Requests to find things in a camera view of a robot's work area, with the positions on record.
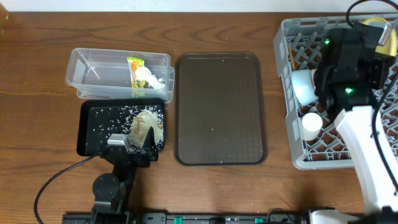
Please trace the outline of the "green snack wrapper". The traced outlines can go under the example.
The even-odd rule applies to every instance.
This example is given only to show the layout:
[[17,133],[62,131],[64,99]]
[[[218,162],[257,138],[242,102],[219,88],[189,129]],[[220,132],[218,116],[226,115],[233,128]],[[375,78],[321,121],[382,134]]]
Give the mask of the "green snack wrapper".
[[140,68],[144,67],[144,60],[137,57],[128,56],[127,62],[131,74],[132,96],[143,98],[145,96],[144,87],[146,81],[140,77]]

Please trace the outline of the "white napkin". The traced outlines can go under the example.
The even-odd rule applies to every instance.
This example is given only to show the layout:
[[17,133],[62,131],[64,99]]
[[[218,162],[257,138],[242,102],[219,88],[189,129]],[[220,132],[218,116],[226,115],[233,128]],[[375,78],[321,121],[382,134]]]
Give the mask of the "white napkin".
[[153,89],[162,89],[165,84],[160,82],[147,67],[139,67],[134,72],[136,84],[139,88],[145,88],[145,85]]

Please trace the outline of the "white cup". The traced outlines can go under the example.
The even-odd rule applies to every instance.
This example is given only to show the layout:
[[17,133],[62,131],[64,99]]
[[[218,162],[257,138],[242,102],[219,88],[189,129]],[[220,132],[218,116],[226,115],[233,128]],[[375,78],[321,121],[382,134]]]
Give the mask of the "white cup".
[[303,139],[305,141],[316,139],[322,126],[323,120],[320,115],[316,113],[305,114],[302,117]]

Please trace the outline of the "light blue bowl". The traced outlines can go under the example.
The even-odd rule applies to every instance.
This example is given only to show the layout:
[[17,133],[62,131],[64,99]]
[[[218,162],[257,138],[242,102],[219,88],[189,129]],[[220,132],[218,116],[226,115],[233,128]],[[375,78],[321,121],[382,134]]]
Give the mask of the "light blue bowl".
[[296,70],[292,72],[292,86],[298,102],[309,105],[317,100],[315,94],[314,76],[316,69]]

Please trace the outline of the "wooden chopstick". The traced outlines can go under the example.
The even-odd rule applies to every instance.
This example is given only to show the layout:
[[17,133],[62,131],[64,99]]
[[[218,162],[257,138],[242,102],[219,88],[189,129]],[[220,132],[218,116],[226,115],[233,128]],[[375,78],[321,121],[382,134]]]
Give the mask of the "wooden chopstick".
[[290,57],[290,62],[292,65],[292,70],[296,71],[297,67],[296,67],[296,62],[295,62],[295,55],[294,55],[294,51],[292,50],[292,46],[289,46],[289,57]]

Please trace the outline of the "yellow round plate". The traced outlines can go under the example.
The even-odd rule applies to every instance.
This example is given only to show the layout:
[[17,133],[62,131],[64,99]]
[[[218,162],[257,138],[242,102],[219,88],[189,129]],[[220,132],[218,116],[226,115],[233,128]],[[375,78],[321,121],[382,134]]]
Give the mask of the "yellow round plate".
[[[392,26],[392,24],[390,22],[388,22],[387,20],[385,20],[381,17],[372,17],[370,19],[366,19],[366,20],[362,21],[362,24],[380,28],[379,25],[382,22],[388,23]],[[395,57],[397,55],[397,31],[394,27],[393,27],[393,30],[390,34],[389,40],[387,41],[386,45],[382,47],[377,44],[376,53],[389,55],[392,57]]]

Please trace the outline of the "white bowl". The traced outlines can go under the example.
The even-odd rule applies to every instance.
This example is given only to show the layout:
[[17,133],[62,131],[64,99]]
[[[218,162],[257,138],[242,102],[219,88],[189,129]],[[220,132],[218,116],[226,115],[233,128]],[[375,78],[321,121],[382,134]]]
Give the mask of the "white bowl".
[[311,70],[311,81],[312,81],[312,87],[313,87],[313,92],[316,92],[316,74],[317,74],[317,69],[312,69]]

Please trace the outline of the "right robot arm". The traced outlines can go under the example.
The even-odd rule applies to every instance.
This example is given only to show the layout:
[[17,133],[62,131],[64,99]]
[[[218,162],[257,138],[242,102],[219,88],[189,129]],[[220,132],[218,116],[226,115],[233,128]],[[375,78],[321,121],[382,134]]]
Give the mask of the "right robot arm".
[[374,90],[383,88],[397,54],[395,29],[379,17],[330,29],[313,82],[353,160],[363,195],[361,217],[314,210],[309,223],[397,223],[397,160]]

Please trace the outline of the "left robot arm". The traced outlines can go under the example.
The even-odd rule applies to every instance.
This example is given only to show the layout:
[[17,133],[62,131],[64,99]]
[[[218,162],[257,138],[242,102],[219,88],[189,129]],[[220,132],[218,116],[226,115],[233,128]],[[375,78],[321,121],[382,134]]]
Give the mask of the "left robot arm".
[[140,223],[140,216],[128,209],[129,197],[136,170],[149,167],[159,158],[155,148],[154,129],[149,128],[144,143],[143,153],[130,154],[130,141],[125,134],[112,134],[107,140],[100,158],[111,163],[113,171],[101,174],[93,183],[95,196],[91,212],[91,223]]

